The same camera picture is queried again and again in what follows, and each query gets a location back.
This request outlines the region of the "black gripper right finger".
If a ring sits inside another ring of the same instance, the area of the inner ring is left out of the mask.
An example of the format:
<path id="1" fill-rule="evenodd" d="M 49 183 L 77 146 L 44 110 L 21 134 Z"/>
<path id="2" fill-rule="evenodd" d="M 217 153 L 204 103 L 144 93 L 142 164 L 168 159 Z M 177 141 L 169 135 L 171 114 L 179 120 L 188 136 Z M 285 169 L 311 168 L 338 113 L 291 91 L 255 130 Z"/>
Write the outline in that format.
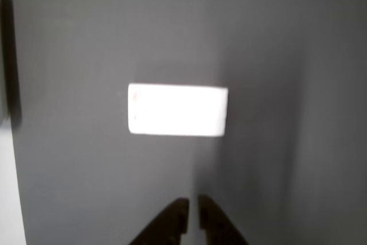
<path id="1" fill-rule="evenodd" d="M 205 231 L 207 244 L 247 245 L 245 238 L 211 197 L 199 195 L 198 207 L 200 228 Z"/>

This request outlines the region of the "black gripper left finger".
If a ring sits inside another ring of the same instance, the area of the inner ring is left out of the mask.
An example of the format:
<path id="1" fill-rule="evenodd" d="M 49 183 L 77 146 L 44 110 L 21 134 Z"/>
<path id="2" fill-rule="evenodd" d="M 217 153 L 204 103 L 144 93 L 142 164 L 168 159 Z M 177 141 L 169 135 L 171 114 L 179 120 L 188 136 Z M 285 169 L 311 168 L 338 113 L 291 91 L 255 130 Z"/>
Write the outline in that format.
<path id="1" fill-rule="evenodd" d="M 189 206 L 189 199 L 175 199 L 157 214 L 130 244 L 181 244 L 181 236 L 188 231 Z"/>

